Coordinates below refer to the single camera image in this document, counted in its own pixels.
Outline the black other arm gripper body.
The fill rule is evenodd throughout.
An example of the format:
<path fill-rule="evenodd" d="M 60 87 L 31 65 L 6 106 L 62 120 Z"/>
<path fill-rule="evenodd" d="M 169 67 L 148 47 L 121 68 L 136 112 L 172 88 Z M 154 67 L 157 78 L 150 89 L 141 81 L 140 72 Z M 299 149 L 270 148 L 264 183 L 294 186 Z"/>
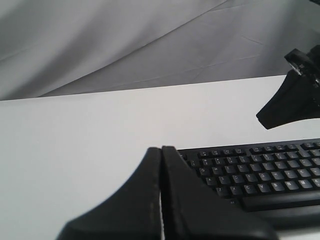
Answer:
<path fill-rule="evenodd" d="M 317 88 L 320 87 L 319 44 L 311 48 L 308 53 L 304 53 L 295 48 L 286 54 L 284 58 L 298 75 L 307 77 L 313 85 Z"/>

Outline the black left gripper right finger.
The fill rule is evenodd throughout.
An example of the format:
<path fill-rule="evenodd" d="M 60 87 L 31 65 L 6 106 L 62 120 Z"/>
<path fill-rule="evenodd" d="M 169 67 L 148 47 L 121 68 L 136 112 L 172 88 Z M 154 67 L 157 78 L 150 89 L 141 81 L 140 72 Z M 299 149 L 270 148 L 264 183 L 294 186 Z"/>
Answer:
<path fill-rule="evenodd" d="M 263 220 L 220 198 L 173 146 L 161 149 L 161 204 L 167 240 L 276 240 Z"/>

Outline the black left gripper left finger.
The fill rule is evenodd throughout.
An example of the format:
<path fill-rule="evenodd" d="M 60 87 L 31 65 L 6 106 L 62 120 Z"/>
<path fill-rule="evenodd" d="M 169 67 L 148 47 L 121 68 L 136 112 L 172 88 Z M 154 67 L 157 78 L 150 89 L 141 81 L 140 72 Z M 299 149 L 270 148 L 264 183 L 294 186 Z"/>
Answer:
<path fill-rule="evenodd" d="M 130 178 L 107 200 L 69 221 L 59 240 L 160 240 L 161 150 L 150 147 Z"/>

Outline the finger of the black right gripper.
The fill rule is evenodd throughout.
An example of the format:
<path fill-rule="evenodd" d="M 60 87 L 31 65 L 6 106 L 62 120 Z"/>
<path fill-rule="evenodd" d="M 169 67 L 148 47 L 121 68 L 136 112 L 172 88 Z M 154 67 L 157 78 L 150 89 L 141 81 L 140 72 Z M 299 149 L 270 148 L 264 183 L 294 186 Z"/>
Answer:
<path fill-rule="evenodd" d="M 320 117 L 320 85 L 290 70 L 278 91 L 256 114 L 265 129 Z"/>

